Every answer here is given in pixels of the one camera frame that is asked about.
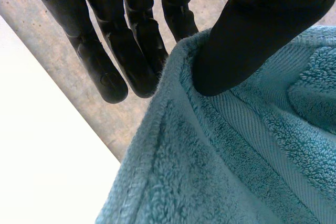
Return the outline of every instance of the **concrete floor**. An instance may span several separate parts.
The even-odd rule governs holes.
[[[199,30],[213,26],[226,1],[192,0],[190,2]],[[166,48],[170,52],[175,41],[164,21],[160,6],[161,1],[155,0],[154,15],[160,24]],[[117,105],[105,103],[90,81],[63,30],[40,0],[0,0],[0,15],[117,159],[121,160],[141,123],[150,99],[139,99],[130,90],[124,102]],[[96,31],[99,31],[94,18],[92,21]],[[336,6],[318,24],[336,25]],[[113,58],[105,42],[103,44]]]

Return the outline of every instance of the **white surface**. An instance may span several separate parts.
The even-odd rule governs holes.
[[[94,223],[119,166],[0,17],[0,223]]]

